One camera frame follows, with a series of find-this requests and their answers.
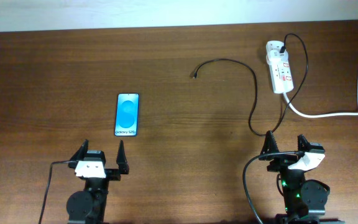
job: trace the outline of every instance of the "white wall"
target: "white wall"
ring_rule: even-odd
[[[358,19],[358,0],[0,0],[0,31]]]

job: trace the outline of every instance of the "black cable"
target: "black cable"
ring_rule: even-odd
[[[247,195],[247,199],[248,199],[248,203],[249,203],[249,207],[252,209],[254,215],[256,216],[256,219],[258,220],[258,222],[260,224],[263,224],[262,220],[260,219],[260,217],[258,216],[258,213],[256,212],[256,209],[254,207],[254,204],[252,204],[251,198],[249,196],[248,193],[248,189],[247,189],[247,182],[246,182],[246,172],[247,172],[247,168],[248,166],[256,159],[259,158],[263,158],[263,157],[267,157],[267,156],[277,156],[277,155],[287,155],[287,154],[301,154],[302,152],[300,151],[289,151],[289,152],[272,152],[272,153],[266,153],[266,154],[262,154],[259,156],[255,156],[254,158],[252,158],[250,161],[247,162],[246,166],[244,167],[244,170],[242,171],[242,184],[244,185],[244,191],[246,192]]]
[[[285,109],[284,109],[283,114],[281,115],[280,119],[278,120],[276,126],[272,129],[272,132],[273,132],[273,133],[277,130],[277,128],[278,128],[278,127],[280,126],[280,124],[282,123],[282,121],[283,121],[283,119],[284,119],[284,116],[285,116],[285,113],[287,112],[287,109],[288,109],[290,103],[292,102],[292,100],[296,97],[296,95],[297,95],[298,92],[300,91],[300,89],[301,89],[303,83],[304,83],[305,80],[306,80],[306,76],[307,76],[308,70],[309,70],[309,58],[308,58],[308,53],[307,53],[307,51],[306,51],[306,46],[305,46],[305,43],[303,42],[303,40],[302,40],[298,35],[292,34],[292,33],[287,34],[287,35],[284,37],[284,46],[282,47],[282,49],[285,50],[285,44],[286,44],[286,41],[287,41],[287,37],[288,37],[289,35],[294,35],[294,36],[297,37],[297,38],[301,41],[301,43],[302,43],[303,50],[305,51],[305,55],[306,55],[306,71],[305,71],[305,75],[304,75],[304,77],[303,77],[303,79],[302,79],[302,82],[301,82],[301,84],[299,85],[299,87],[298,87],[296,93],[293,95],[293,97],[291,98],[290,102],[287,103],[287,105],[286,105],[286,107],[285,107]],[[260,137],[266,136],[266,134],[260,134],[260,133],[256,132],[256,131],[252,128],[252,125],[251,125],[252,115],[254,114],[255,107],[256,107],[256,103],[257,103],[257,98],[258,98],[258,86],[257,86],[256,74],[255,74],[255,72],[253,71],[253,69],[250,68],[247,64],[245,64],[245,63],[243,63],[243,62],[240,62],[240,61],[237,61],[237,60],[228,59],[228,58],[216,58],[216,59],[213,59],[213,60],[208,60],[208,61],[206,61],[206,62],[203,62],[201,65],[199,65],[199,66],[197,67],[196,71],[194,72],[193,78],[194,78],[194,79],[197,78],[198,70],[199,70],[203,65],[206,65],[207,63],[211,63],[211,62],[217,62],[217,61],[220,61],[220,60],[225,60],[225,61],[230,61],[230,62],[238,63],[238,64],[240,64],[240,65],[243,65],[243,66],[247,67],[247,68],[251,71],[252,75],[254,76],[255,100],[254,100],[254,104],[252,105],[251,112],[249,113],[249,117],[248,117],[248,127],[249,127],[249,129],[251,130],[251,132],[254,133],[255,135],[260,136]]]
[[[254,99],[254,104],[252,105],[252,108],[251,108],[251,112],[249,113],[249,117],[248,117],[248,127],[249,129],[256,135],[259,135],[259,133],[255,132],[254,129],[252,129],[252,126],[251,126],[251,119],[252,119],[252,114],[254,114],[254,111],[255,111],[255,108],[256,108],[256,103],[258,102],[258,84],[257,84],[257,81],[256,81],[256,74],[255,72],[253,71],[253,69],[248,66],[246,63],[243,63],[243,62],[240,62],[240,61],[237,61],[237,60],[233,60],[233,59],[228,59],[228,58],[217,58],[217,59],[213,59],[213,60],[208,60],[204,63],[202,63],[201,65],[198,66],[198,68],[196,69],[196,72],[194,73],[194,76],[193,78],[197,78],[197,74],[198,74],[198,70],[205,64],[207,63],[211,63],[211,62],[217,62],[217,61],[220,61],[220,60],[225,60],[225,61],[229,61],[229,62],[234,62],[234,63],[238,63],[240,65],[243,65],[245,67],[247,67],[251,73],[252,73],[252,76],[254,77],[254,85],[255,85],[255,99]]]
[[[278,192],[280,192],[280,195],[284,197],[284,193],[281,191],[280,184],[278,183],[279,180],[281,180],[280,174],[277,174],[277,177],[276,177],[277,189],[278,189]]]
[[[47,183],[47,188],[45,189],[44,202],[42,203],[41,215],[40,215],[40,220],[38,221],[38,224],[41,224],[42,216],[44,215],[45,204],[47,203],[47,195],[48,195],[50,180],[52,179],[52,167],[53,167],[53,165],[55,165],[55,164],[67,164],[67,163],[71,163],[71,162],[76,162],[76,161],[56,161],[56,162],[53,162],[53,163],[50,164],[48,183]]]

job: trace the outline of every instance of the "white power strip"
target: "white power strip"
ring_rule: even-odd
[[[284,43],[278,40],[271,40],[266,44],[266,61],[270,68],[274,93],[287,93],[293,89],[288,52],[280,53],[283,46]]]
[[[299,116],[304,118],[326,118],[330,116],[358,116],[357,112],[340,112],[328,114],[308,115],[299,112],[287,97],[287,92],[293,89],[290,64],[288,62],[288,52],[280,53],[280,49],[284,43],[277,40],[271,40],[266,44],[266,61],[270,67],[270,76],[272,77],[272,85],[274,93],[282,93],[289,107]],[[357,109],[358,109],[358,77],[357,77]]]

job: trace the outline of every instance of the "blue phone screen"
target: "blue phone screen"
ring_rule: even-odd
[[[139,94],[120,93],[117,101],[116,136],[136,136]]]

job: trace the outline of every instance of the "cable connector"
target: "cable connector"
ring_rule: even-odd
[[[285,52],[285,50],[286,50],[286,48],[285,48],[285,45],[284,45],[284,46],[283,46],[283,47],[281,47],[281,49],[280,49],[280,54],[284,53],[284,52]]]

